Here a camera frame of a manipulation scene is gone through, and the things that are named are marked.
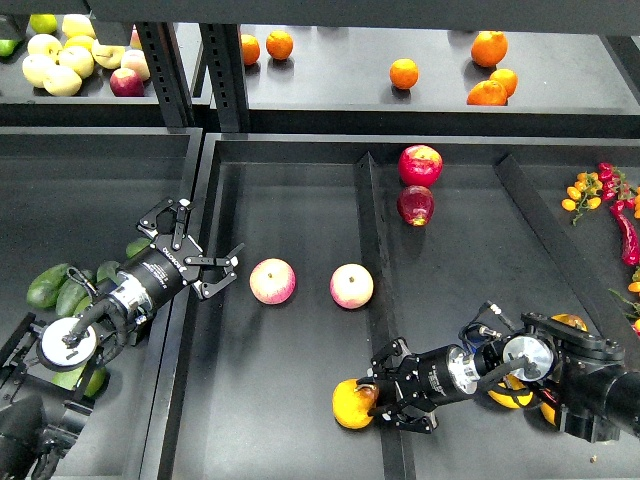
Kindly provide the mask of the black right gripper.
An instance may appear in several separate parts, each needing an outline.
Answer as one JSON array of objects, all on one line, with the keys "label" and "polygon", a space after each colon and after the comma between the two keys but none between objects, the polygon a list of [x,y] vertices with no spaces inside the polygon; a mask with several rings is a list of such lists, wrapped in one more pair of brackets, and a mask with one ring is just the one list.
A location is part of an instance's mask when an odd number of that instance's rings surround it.
[{"label": "black right gripper", "polygon": [[[425,353],[412,353],[404,337],[390,340],[372,358],[367,374],[356,380],[359,388],[395,384],[400,404],[375,406],[370,417],[382,419],[402,431],[432,434],[438,427],[433,411],[467,400],[477,390],[480,373],[471,354],[457,345]],[[407,413],[406,406],[418,415]]]}]

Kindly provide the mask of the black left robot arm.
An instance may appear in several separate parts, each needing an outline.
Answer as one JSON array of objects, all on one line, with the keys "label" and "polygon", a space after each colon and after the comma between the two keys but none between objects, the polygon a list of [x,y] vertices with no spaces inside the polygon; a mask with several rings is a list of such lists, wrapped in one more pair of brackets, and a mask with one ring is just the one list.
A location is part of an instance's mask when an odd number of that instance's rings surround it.
[{"label": "black left robot arm", "polygon": [[187,199],[160,201],[137,223],[143,247],[98,282],[73,266],[59,269],[47,301],[70,281],[89,304],[50,323],[29,313],[2,346],[2,478],[52,478],[93,411],[93,375],[183,289],[206,300],[236,279],[242,248],[207,256],[186,232],[191,209]]}]

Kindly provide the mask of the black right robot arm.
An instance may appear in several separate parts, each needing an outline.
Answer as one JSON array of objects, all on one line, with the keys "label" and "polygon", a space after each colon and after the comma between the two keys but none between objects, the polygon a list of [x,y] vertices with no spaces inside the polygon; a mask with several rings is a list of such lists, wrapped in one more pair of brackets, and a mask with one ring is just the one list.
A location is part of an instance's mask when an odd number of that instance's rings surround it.
[{"label": "black right robot arm", "polygon": [[398,337],[376,353],[356,388],[389,386],[393,397],[369,415],[430,434],[437,408],[491,393],[519,408],[545,406],[557,431],[591,443],[638,436],[639,373],[626,366],[619,344],[537,313],[523,314],[516,326],[490,302],[478,313],[493,313],[505,329],[474,317],[458,344],[414,353]]}]

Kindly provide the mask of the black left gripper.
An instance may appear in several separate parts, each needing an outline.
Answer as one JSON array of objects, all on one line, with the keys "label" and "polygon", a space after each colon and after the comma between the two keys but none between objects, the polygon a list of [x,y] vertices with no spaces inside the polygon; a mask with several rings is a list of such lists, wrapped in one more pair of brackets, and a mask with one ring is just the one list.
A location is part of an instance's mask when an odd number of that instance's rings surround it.
[{"label": "black left gripper", "polygon": [[[238,255],[245,248],[238,244],[223,257],[206,257],[186,225],[192,210],[187,199],[166,197],[144,214],[137,229],[155,240],[128,259],[117,272],[121,281],[117,300],[132,315],[136,309],[150,315],[190,286],[201,300],[208,300],[237,279]],[[214,280],[203,273],[215,271]]]}]

